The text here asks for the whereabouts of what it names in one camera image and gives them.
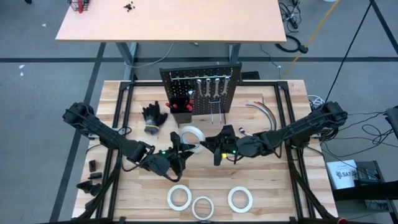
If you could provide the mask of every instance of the butcher block table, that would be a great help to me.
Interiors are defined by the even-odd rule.
[[[120,82],[106,81],[102,89],[96,115],[108,126],[111,126],[113,122]],[[289,80],[288,84],[294,115],[296,119],[303,118],[311,112],[304,81]],[[289,121],[283,91],[281,93],[286,121]],[[124,116],[126,95],[122,102],[119,127]],[[144,132],[145,121],[141,114],[142,107],[154,103],[155,100],[159,101],[161,112],[168,112],[168,108],[165,106],[167,96],[164,87],[134,87],[128,123],[132,131],[126,137],[154,145],[156,151],[158,151],[159,149],[167,149],[172,145],[170,132],[178,133],[179,128],[173,116],[169,116],[165,124],[161,126],[159,133],[150,135]],[[236,135],[239,137],[243,137],[238,131],[240,127],[243,127],[249,133],[265,131],[270,128],[270,123],[263,112],[257,108],[245,106],[246,103],[253,101],[264,101],[265,105],[275,114],[277,126],[280,128],[273,86],[237,86],[231,111],[226,114],[226,123],[233,125]],[[218,114],[213,116],[214,124],[211,123],[210,115],[199,115],[194,116],[192,123],[186,125],[197,127],[205,136],[215,136],[221,131],[224,121],[220,124]],[[98,140],[90,141],[89,147],[97,144],[99,144]],[[315,139],[311,140],[310,147],[320,150],[319,142]],[[97,172],[103,171],[106,153],[107,149],[103,146],[90,149],[81,176],[82,182],[86,181],[90,175],[88,170],[90,160],[96,160]],[[304,150],[303,156],[311,190],[326,209],[332,215],[337,216],[323,157],[309,149]],[[125,159],[123,159],[123,163],[127,169],[132,167],[132,164]],[[118,185],[114,220],[119,220],[119,217],[126,217],[130,221],[196,221],[197,219],[192,214],[192,205],[181,212],[174,211],[168,206],[167,192],[177,184],[185,185],[191,190],[192,201],[199,196],[207,196],[212,199],[215,211],[210,218],[211,221],[288,221],[289,217],[296,216],[285,149],[283,149],[280,159],[276,158],[275,155],[259,156],[254,159],[244,158],[238,161],[236,165],[223,159],[218,167],[213,165],[212,153],[204,149],[190,157],[186,166],[187,168],[178,183],[173,183],[164,177],[140,168],[131,172],[122,171]],[[101,180],[94,180],[93,182],[96,184],[100,183]],[[252,208],[246,213],[236,213],[228,205],[228,192],[237,186],[243,186],[252,193],[254,202]],[[103,216],[107,214],[110,194],[111,191],[109,190],[105,198]],[[304,215],[308,216],[307,204],[301,190],[300,194]],[[92,198],[90,194],[85,194],[82,190],[79,190],[73,217],[83,213],[85,203]],[[181,192],[176,192],[173,197],[176,205],[182,205],[185,198],[186,195]],[[237,206],[245,207],[246,196],[236,193],[233,201]],[[197,203],[199,216],[205,217],[209,211],[208,202],[200,200]]]

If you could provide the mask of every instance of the roll of tape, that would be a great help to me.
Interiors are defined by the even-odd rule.
[[[244,208],[237,208],[234,203],[232,202],[232,196],[237,191],[243,191],[248,197],[248,204]],[[251,195],[250,191],[245,187],[234,187],[232,190],[229,191],[228,194],[228,205],[231,207],[232,210],[238,213],[245,213],[250,210],[253,205],[253,196]]]
[[[180,131],[181,141],[184,144],[189,144],[189,142],[187,141],[187,139],[185,137],[185,134],[187,134],[187,133],[194,134],[199,139],[199,141],[206,140],[205,135],[198,128],[193,127],[193,126],[185,126]],[[203,148],[204,147],[201,144],[198,144],[198,145],[196,145],[195,148],[190,149],[189,151],[194,152],[194,153],[199,153]]]
[[[174,191],[176,190],[184,190],[187,193],[187,202],[185,202],[184,205],[182,206],[175,206],[172,202],[172,196]],[[188,189],[188,187],[184,185],[175,185],[172,187],[169,192],[167,193],[167,203],[169,204],[170,208],[172,208],[175,211],[182,211],[188,208],[188,206],[191,204],[192,201],[192,194],[191,191]]]
[[[210,207],[211,207],[210,214],[209,214],[208,216],[206,216],[206,217],[199,217],[198,214],[197,214],[196,211],[195,211],[195,205],[196,205],[197,202],[198,202],[199,200],[201,200],[201,199],[204,199],[204,200],[210,202]],[[193,213],[193,216],[195,216],[195,218],[197,218],[197,219],[199,219],[199,220],[202,220],[202,221],[208,220],[211,216],[213,216],[213,213],[214,213],[214,204],[213,204],[213,201],[211,201],[210,198],[208,198],[208,197],[206,197],[206,196],[201,196],[201,197],[196,198],[196,199],[193,201],[193,203],[192,203],[192,213]]]

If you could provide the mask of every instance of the glove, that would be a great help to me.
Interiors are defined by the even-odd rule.
[[[159,126],[167,119],[167,113],[160,114],[159,103],[155,101],[155,105],[150,104],[147,108],[142,108],[145,119],[145,132],[155,134],[159,131]]]

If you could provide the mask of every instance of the black pegboard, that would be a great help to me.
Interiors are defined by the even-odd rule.
[[[228,113],[231,109],[232,100],[235,94],[236,85],[240,81],[242,64],[237,63],[236,65],[214,65],[214,66],[202,66],[202,67],[190,67],[190,68],[172,68],[172,69],[160,69],[160,76],[162,77],[164,88],[166,90],[167,98],[173,96],[186,96],[188,90],[195,90],[193,97],[193,115],[210,114],[210,107],[212,106],[213,114],[218,114],[219,106],[221,107],[221,113]],[[198,90],[197,78],[201,80],[201,92]],[[210,78],[209,94],[206,94],[206,77]],[[215,96],[216,88],[216,77],[220,79],[218,84],[219,97]],[[227,93],[222,95],[224,88],[225,77],[229,77],[227,86]]]

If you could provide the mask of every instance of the wooden workbench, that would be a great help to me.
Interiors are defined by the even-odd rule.
[[[57,40],[285,42],[277,0],[90,1],[82,14],[69,8]]]
[[[291,80],[288,82],[294,115],[296,119],[300,119],[310,112],[305,85],[302,80]],[[112,125],[113,121],[119,84],[119,81],[106,81],[99,101],[97,116],[109,126]],[[145,122],[141,115],[142,107],[153,103],[155,100],[159,101],[161,111],[166,112],[168,108],[165,106],[167,97],[164,87],[134,87],[128,124],[132,132],[127,135],[127,138],[155,145],[157,150],[167,149],[171,146],[170,132],[178,132],[178,127],[172,116],[169,116],[158,134],[151,136],[144,132]],[[226,115],[227,124],[234,126],[237,136],[243,136],[238,131],[239,127],[245,128],[250,133],[269,129],[269,122],[262,112],[256,108],[245,106],[246,103],[262,100],[265,101],[265,104],[275,114],[278,127],[280,128],[274,87],[238,86],[231,111]],[[125,103],[126,96],[124,96],[122,104],[119,127],[123,120]],[[289,117],[285,103],[284,111],[286,120],[288,121]],[[214,136],[220,132],[223,126],[223,124],[217,122],[219,121],[217,115],[215,116],[215,121],[214,124],[211,124],[210,115],[194,116],[193,122],[188,125],[198,127],[203,131],[205,136]],[[91,141],[90,147],[96,144],[98,144],[98,141]],[[320,149],[319,143],[316,140],[312,140],[310,146]],[[86,157],[81,177],[82,182],[86,181],[90,174],[88,161],[95,159],[98,171],[104,169],[106,152],[107,149],[103,146],[90,150]],[[332,215],[337,216],[322,156],[306,149],[304,151],[304,158],[310,188],[327,210]],[[131,167],[131,163],[126,160],[124,160],[124,164],[126,168]],[[153,172],[143,169],[136,169],[127,173],[121,172],[114,219],[118,220],[120,216],[125,216],[127,220],[195,220],[195,217],[192,215],[191,206],[182,212],[176,212],[167,205],[167,192],[175,184],[163,177],[155,175]],[[211,217],[212,221],[287,221],[289,217],[295,216],[292,185],[284,150],[281,159],[276,158],[274,155],[254,159],[244,158],[235,166],[232,162],[223,160],[220,166],[215,167],[213,165],[212,153],[204,149],[199,154],[195,154],[189,158],[187,169],[183,172],[183,177],[177,184],[186,185],[192,191],[192,200],[202,195],[212,199],[215,205],[215,212]],[[254,197],[252,209],[247,213],[235,213],[229,208],[227,203],[229,190],[239,185],[248,188]],[[109,196],[110,190],[105,200],[105,211],[108,209]],[[84,194],[82,190],[79,190],[73,216],[80,215],[84,211],[85,203],[91,199],[92,196],[90,194]],[[177,198],[174,199],[177,202],[185,201],[182,195],[177,195]],[[237,195],[235,199],[239,203],[245,200],[245,196]],[[302,205],[304,213],[308,215],[303,196]],[[198,208],[205,209],[205,202],[204,204],[199,203]]]

